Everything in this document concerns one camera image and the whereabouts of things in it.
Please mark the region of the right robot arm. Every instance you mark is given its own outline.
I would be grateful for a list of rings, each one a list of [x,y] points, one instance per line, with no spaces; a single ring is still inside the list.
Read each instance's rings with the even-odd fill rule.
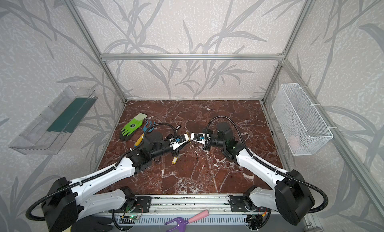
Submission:
[[[222,148],[227,159],[246,168],[268,185],[267,189],[253,186],[243,194],[247,211],[253,212],[260,207],[277,211],[288,223],[296,226],[315,205],[315,199],[298,171],[288,172],[255,155],[243,139],[235,139],[228,123],[219,123],[215,131],[205,129],[200,138],[204,141],[205,150]]]

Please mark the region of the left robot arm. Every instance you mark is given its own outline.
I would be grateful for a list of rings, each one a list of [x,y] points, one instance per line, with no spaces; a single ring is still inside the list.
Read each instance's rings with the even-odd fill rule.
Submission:
[[[132,208],[136,197],[128,188],[104,194],[100,191],[145,170],[157,157],[177,155],[189,141],[187,134],[164,138],[160,132],[152,132],[115,164],[71,182],[57,180],[50,190],[53,196],[42,203],[49,231],[62,232],[76,221],[104,211]]]

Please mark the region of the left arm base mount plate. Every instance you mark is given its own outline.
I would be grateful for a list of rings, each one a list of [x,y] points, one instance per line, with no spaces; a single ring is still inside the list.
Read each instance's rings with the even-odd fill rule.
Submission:
[[[120,213],[148,213],[150,211],[152,197],[140,196],[128,198],[124,205],[119,209]]]

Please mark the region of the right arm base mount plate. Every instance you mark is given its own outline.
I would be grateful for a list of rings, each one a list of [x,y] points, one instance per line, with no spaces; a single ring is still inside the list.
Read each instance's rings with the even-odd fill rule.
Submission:
[[[259,212],[260,208],[255,207],[254,205],[251,205],[250,202],[245,201],[244,196],[234,196],[234,195],[228,195],[227,200],[231,207],[231,212],[234,213],[240,213],[240,212]]]

